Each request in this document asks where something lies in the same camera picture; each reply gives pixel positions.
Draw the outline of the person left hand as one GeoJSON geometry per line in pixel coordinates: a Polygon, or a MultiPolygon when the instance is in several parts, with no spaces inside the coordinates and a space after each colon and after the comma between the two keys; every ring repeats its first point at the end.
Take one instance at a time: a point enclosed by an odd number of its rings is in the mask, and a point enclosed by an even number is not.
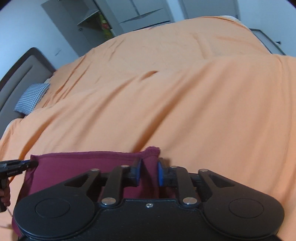
{"type": "Polygon", "coordinates": [[[1,180],[1,203],[8,207],[11,204],[11,190],[10,190],[10,180],[3,179],[1,180]]]}

